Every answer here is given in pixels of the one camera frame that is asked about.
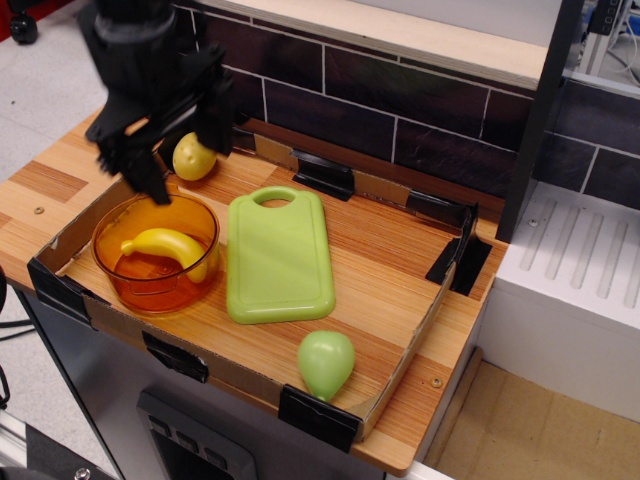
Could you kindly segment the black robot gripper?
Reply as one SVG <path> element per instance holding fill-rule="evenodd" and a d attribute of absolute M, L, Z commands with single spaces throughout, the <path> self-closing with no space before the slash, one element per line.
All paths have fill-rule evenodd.
<path fill-rule="evenodd" d="M 86 9 L 83 37 L 108 91 L 89 127 L 101 168 L 157 205 L 171 203 L 150 147 L 185 129 L 223 155 L 233 149 L 232 79 L 214 44 L 181 54 L 173 9 Z"/>

